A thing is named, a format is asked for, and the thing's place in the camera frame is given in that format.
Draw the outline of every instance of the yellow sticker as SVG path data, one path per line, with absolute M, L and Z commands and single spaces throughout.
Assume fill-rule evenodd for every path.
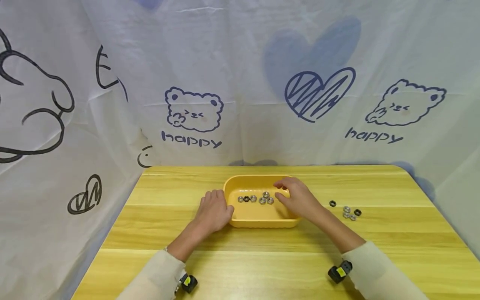
M 340 274 L 341 277 L 347 276 L 347 274 L 346 274 L 345 271 L 342 269 L 342 267 L 337 268 L 336 271 Z

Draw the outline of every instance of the yellow plastic tray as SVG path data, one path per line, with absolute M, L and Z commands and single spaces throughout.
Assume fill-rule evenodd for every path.
M 288 191 L 277 189 L 273 183 L 286 175 L 237 175 L 229 178 L 224 186 L 228 205 L 235 207 L 230 224 L 238 228 L 292 228 L 300 218 L 289 211 L 275 197 L 280 192 L 289 197 Z M 274 198 L 273 204 L 260 204 L 263 192 Z M 257 196 L 256 202 L 238 202 L 239 196 Z

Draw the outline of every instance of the left hand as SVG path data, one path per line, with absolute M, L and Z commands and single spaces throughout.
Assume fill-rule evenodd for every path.
M 223 190 L 206 192 L 192 223 L 208 236 L 221 230 L 232 219 L 233 210 L 233 206 L 227 205 Z

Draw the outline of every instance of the heart drawing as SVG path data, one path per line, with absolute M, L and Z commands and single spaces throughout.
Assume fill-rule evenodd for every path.
M 353 85 L 355 69 L 345 65 L 360 34 L 361 23 L 354 16 L 333 23 L 312 46 L 296 31 L 278 31 L 264 52 L 265 75 L 272 90 L 299 118 L 315 123 Z
M 76 194 L 70 199 L 67 211 L 71 215 L 80 215 L 100 204 L 102 197 L 102 180 L 97 174 L 93 174 L 85 185 L 85 191 Z

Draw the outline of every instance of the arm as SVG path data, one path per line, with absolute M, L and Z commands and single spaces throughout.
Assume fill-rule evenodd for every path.
M 157 252 L 117 300 L 172 300 L 183 275 L 185 262 L 210 234 L 222 229 L 233 215 L 222 190 L 207 192 L 192 222 L 168 245 Z
M 367 300 L 428 300 L 372 242 L 343 224 L 324 208 L 307 186 L 297 178 L 286 177 L 274 183 L 288 189 L 290 198 L 275 193 L 289 210 L 315 224 L 352 263 L 350 278 Z

